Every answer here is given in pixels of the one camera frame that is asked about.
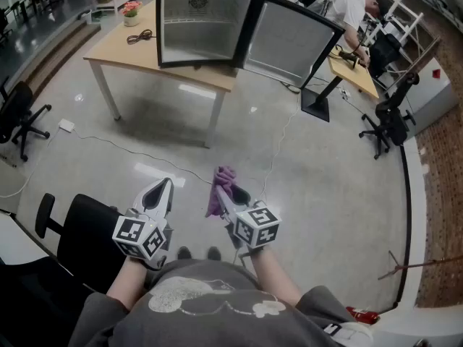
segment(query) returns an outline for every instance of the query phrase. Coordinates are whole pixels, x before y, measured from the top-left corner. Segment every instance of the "white table leg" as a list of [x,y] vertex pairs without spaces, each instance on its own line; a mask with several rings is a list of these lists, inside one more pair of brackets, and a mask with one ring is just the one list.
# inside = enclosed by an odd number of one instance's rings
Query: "white table leg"
[[103,94],[103,98],[106,101],[106,104],[108,105],[108,108],[114,117],[116,121],[121,119],[121,114],[119,113],[119,109],[117,109],[117,106],[114,102],[113,95],[111,94],[111,91],[109,90],[108,83],[106,82],[106,78],[104,77],[103,70],[101,69],[101,64],[95,62],[95,61],[90,61],[90,66],[92,67],[93,74],[95,75],[96,82],[98,83],[98,86],[100,87],[100,91]]
[[214,134],[216,133],[218,115],[220,114],[220,110],[222,108],[222,103],[224,102],[224,98],[225,98],[224,91],[218,91],[216,93],[216,100],[214,101],[214,105],[212,107],[211,120],[209,121],[208,135],[205,138],[205,142],[204,142],[205,147],[211,147],[214,141]]

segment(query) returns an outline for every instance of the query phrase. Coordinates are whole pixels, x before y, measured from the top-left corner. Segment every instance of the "shoe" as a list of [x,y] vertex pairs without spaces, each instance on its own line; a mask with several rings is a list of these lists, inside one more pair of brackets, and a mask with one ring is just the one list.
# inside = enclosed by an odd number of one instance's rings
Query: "shoe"
[[211,247],[208,250],[208,260],[221,261],[222,255],[217,247]]
[[179,251],[177,252],[178,260],[190,260],[192,258],[193,257],[191,255],[191,252],[187,247],[180,247]]

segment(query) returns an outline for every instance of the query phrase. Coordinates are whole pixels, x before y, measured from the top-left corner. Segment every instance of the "red fire extinguisher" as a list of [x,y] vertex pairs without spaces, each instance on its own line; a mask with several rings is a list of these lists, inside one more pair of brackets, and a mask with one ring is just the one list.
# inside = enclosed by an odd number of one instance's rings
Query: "red fire extinguisher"
[[380,319],[379,313],[374,311],[365,311],[364,309],[355,309],[354,307],[346,307],[346,309],[356,321],[363,322],[364,324],[373,325]]

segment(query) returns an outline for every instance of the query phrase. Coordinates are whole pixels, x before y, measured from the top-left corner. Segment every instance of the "potted plant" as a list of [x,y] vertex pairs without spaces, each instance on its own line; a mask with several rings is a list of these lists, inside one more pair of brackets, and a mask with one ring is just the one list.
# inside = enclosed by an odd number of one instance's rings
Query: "potted plant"
[[138,9],[142,6],[141,1],[129,1],[124,4],[122,14],[124,15],[124,25],[132,27],[140,23]]

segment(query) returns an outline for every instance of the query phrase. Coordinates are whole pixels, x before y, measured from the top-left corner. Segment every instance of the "gray t-shirt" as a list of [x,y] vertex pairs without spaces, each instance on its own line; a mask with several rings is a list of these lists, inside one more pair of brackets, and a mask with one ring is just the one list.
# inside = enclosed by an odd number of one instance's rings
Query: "gray t-shirt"
[[292,307],[261,291],[242,267],[182,260],[164,267],[131,312],[116,299],[90,295],[69,346],[334,347],[323,328],[351,321],[324,286]]

